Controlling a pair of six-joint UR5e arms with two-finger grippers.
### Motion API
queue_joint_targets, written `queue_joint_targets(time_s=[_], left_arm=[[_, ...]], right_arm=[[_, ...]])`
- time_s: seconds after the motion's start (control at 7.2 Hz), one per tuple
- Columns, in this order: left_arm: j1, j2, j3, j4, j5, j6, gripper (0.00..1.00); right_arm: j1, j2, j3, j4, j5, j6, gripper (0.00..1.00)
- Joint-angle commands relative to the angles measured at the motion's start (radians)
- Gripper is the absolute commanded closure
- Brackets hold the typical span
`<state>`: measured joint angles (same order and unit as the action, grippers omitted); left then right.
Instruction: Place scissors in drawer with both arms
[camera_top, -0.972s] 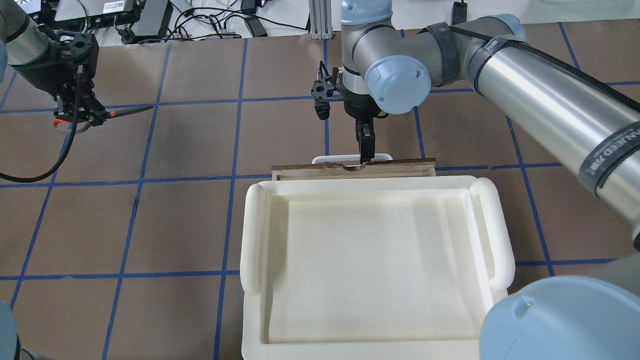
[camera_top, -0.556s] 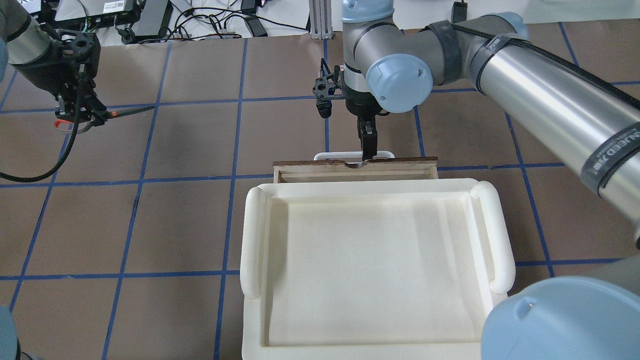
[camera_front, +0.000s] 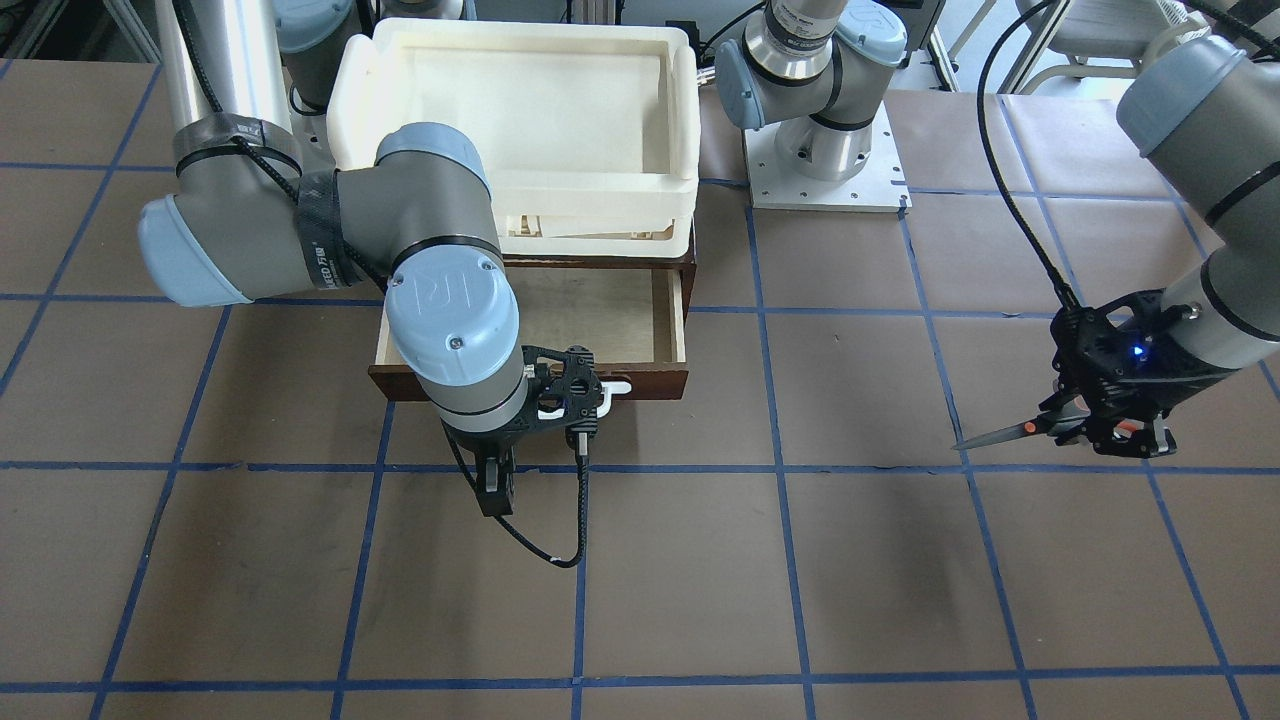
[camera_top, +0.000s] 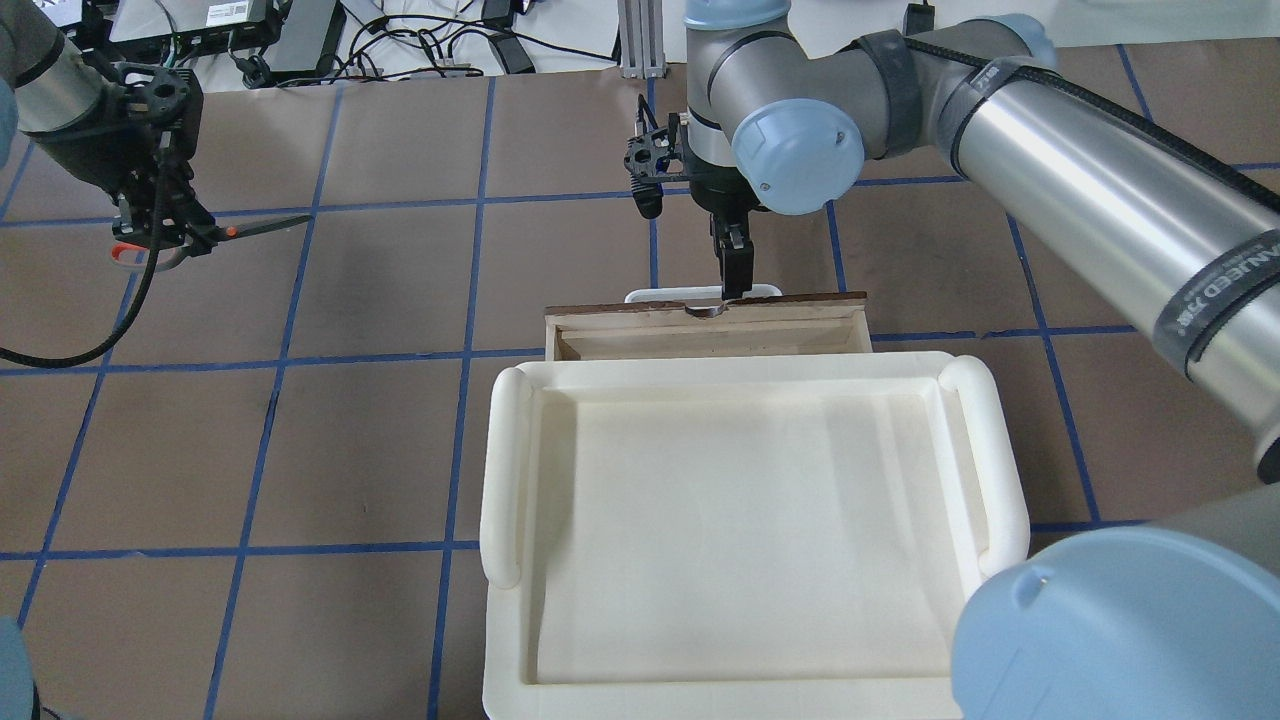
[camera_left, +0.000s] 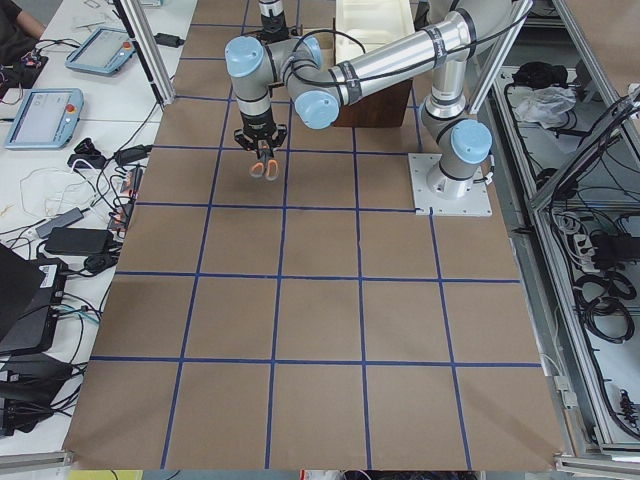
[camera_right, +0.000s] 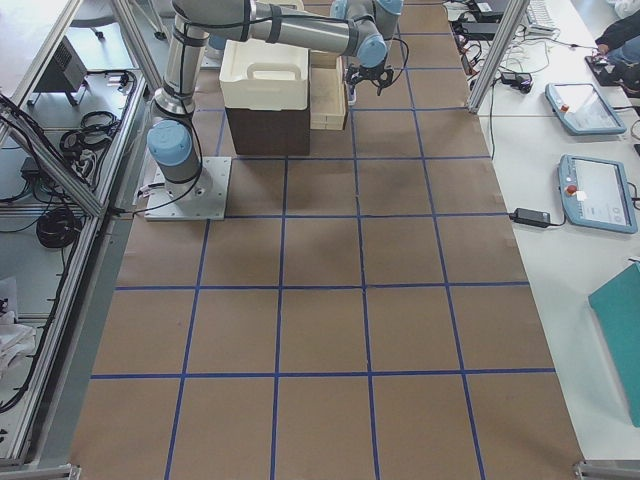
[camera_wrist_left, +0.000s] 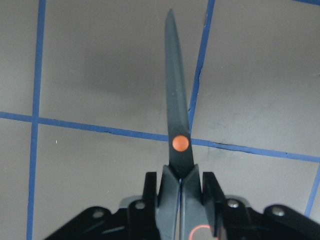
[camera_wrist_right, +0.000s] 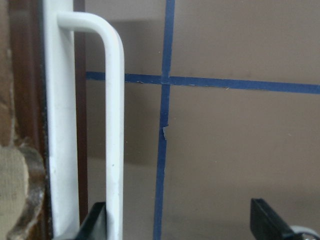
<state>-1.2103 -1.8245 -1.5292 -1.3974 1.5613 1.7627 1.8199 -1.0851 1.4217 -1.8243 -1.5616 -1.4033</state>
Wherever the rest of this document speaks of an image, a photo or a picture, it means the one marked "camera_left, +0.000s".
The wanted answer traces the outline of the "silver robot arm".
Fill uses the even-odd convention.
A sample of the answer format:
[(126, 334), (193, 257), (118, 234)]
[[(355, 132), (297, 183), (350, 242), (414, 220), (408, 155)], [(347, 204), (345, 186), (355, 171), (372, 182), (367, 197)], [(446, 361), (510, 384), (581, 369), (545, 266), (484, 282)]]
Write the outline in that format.
[(287, 136), (287, 127), (273, 118), (271, 89), (279, 73), (269, 45), (289, 39), (290, 30), (281, 1), (261, 1), (259, 8), (262, 28), (229, 41), (225, 62), (243, 122), (234, 139), (261, 159), (280, 148)]
[(235, 141), (255, 153), (252, 176), (274, 180), (274, 158), (287, 135), (275, 122), (270, 90), (283, 85), (302, 122), (325, 129), (351, 106), (398, 83), (432, 72), (431, 92), (421, 106), (421, 121), (441, 150), (427, 186), (436, 196), (459, 199), (468, 194), (474, 176), (490, 156), (489, 129), (473, 119), (463, 88), (468, 61), (490, 51), (493, 78), (509, 52), (533, 4), (530, 1), (430, 1), (427, 23), (415, 32), (353, 59), (323, 69), (312, 35), (263, 43), (239, 36), (225, 47), (225, 62), (243, 125)]

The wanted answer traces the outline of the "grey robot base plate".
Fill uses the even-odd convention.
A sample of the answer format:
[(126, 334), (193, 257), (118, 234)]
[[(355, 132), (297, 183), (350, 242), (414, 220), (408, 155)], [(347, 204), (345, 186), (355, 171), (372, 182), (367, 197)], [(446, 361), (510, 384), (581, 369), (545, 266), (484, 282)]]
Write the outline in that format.
[(452, 180), (440, 170), (441, 154), (410, 153), (409, 173), (417, 215), (490, 217), (488, 187), (482, 167), (463, 181)]

